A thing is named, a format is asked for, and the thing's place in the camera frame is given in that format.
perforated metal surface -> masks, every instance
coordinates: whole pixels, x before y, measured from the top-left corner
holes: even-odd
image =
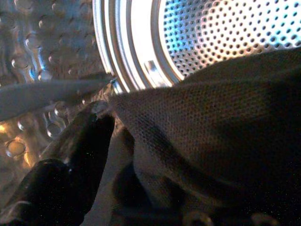
[[[184,76],[222,60],[301,46],[297,0],[167,0],[161,6],[162,45]]]

gray fabric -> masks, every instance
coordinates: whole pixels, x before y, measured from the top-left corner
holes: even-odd
[[[300,48],[245,57],[173,88],[112,98],[135,147],[110,150],[98,194],[101,225],[124,205],[111,190],[120,187],[107,187],[120,179],[120,159],[133,162],[153,208],[213,213],[258,202],[280,215],[299,203],[300,61]],[[108,199],[114,204],[102,203]]]

black garment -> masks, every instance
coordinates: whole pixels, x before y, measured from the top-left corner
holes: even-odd
[[[210,66],[172,88],[110,100],[111,142],[84,225],[123,208],[300,216],[301,49]]]

